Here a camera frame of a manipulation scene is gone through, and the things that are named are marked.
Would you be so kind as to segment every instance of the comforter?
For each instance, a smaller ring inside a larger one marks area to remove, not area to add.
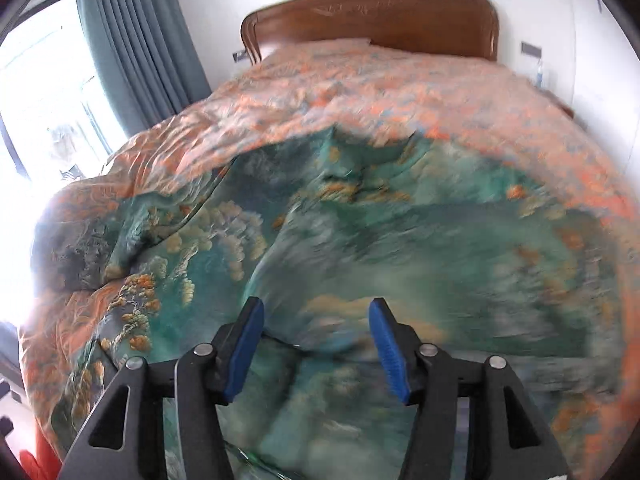
[[[281,49],[54,197],[21,330],[30,401],[63,458],[127,358],[176,358],[259,296],[264,336],[219,409],[237,478],[395,478],[415,412],[369,336],[383,296],[423,341],[504,355],[575,473],[596,478],[640,415],[631,197],[504,67],[340,41]]]

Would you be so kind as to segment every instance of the screw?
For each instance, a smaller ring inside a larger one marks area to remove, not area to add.
[[[420,355],[425,357],[434,357],[438,353],[438,347],[436,345],[432,345],[431,343],[425,343],[424,345],[420,345]]]
[[[200,357],[204,357],[205,355],[209,355],[213,352],[213,346],[209,343],[200,343],[193,349],[193,353],[199,355]]]
[[[144,363],[145,363],[145,360],[142,357],[132,357],[127,361],[125,366],[129,370],[137,370],[138,368],[141,368]]]
[[[491,366],[491,368],[502,370],[506,365],[507,361],[504,360],[504,357],[500,357],[499,355],[489,357],[489,366]]]

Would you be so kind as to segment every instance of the bottle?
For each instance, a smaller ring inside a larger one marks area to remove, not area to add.
[[[536,72],[536,87],[542,89],[542,76],[543,76],[543,70],[542,70],[542,58],[540,59],[540,61],[538,62],[538,71]]]

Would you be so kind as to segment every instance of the wall outlet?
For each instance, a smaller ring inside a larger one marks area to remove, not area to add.
[[[242,61],[243,59],[248,59],[249,53],[246,51],[246,49],[238,50],[237,52],[234,52],[232,56],[234,57],[234,63],[237,63],[239,61]]]

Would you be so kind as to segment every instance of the pillow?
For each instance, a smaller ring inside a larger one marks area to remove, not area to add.
[[[288,61],[293,56],[296,59],[313,59],[335,54],[349,54],[368,47],[369,38],[340,38],[339,40],[304,41],[302,43],[286,44],[270,52],[260,63],[261,66],[273,66]]]

